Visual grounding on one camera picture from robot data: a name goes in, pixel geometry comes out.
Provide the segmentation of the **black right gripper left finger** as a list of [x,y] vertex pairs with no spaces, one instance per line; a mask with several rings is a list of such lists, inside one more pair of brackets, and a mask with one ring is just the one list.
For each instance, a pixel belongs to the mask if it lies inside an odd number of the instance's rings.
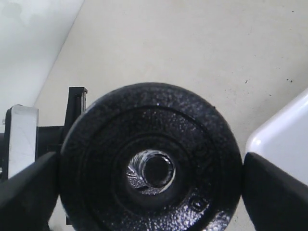
[[0,184],[0,229],[45,231],[55,208],[58,154],[49,152]]

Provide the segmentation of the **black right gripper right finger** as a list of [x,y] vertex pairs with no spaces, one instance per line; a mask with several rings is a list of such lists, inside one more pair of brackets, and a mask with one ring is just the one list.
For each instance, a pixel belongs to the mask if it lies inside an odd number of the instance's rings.
[[256,153],[243,164],[242,198],[257,231],[306,231],[308,187]]

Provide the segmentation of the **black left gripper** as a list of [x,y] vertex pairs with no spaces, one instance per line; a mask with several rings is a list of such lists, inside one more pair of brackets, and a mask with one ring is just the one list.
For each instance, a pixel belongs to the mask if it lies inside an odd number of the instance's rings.
[[64,124],[38,127],[36,160],[48,153],[56,153],[57,157],[61,155],[61,148],[69,130],[86,110],[87,93],[85,87],[69,87]]

